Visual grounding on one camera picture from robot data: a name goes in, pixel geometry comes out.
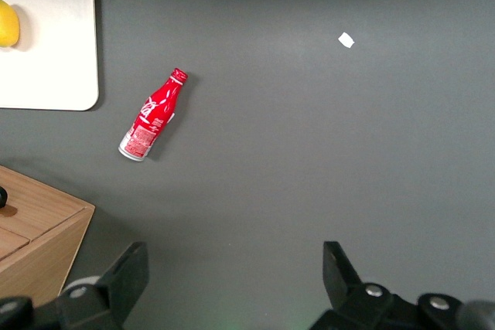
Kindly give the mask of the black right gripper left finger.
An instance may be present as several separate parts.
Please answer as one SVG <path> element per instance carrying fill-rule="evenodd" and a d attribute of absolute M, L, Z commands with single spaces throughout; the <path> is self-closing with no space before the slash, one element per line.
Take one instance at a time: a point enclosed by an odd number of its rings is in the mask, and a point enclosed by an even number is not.
<path fill-rule="evenodd" d="M 134 242 L 100 276 L 66 287 L 35 307 L 27 296 L 1 299 L 2 329 L 122 329 L 149 282 L 145 242 Z"/>

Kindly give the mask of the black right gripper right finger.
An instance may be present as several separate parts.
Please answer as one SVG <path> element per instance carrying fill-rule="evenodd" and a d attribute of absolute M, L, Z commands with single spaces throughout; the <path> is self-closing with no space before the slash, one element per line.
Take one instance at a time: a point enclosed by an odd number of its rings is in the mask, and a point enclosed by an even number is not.
<path fill-rule="evenodd" d="M 341 245 L 323 244 L 323 283 L 331 309 L 311 329 L 458 329 L 462 302 L 445 294 L 421 295 L 412 304 L 380 284 L 363 282 Z"/>

